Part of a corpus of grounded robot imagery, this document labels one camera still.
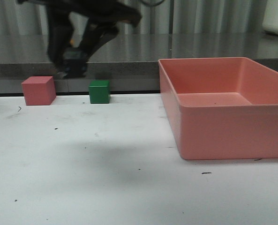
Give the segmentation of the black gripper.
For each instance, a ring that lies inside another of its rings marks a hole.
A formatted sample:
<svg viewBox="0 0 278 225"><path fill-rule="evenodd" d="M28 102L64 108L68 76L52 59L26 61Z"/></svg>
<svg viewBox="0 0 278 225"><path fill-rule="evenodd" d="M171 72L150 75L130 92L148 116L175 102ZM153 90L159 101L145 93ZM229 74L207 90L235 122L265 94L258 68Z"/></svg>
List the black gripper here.
<svg viewBox="0 0 278 225"><path fill-rule="evenodd" d="M70 12L83 15L88 20L79 44L79 60L85 62L103 45L114 39L119 30L117 22L136 27L141 13L116 0L28 0L28 3L45 5L48 23L47 55L57 68L63 67L63 54L71 47L74 27Z"/></svg>

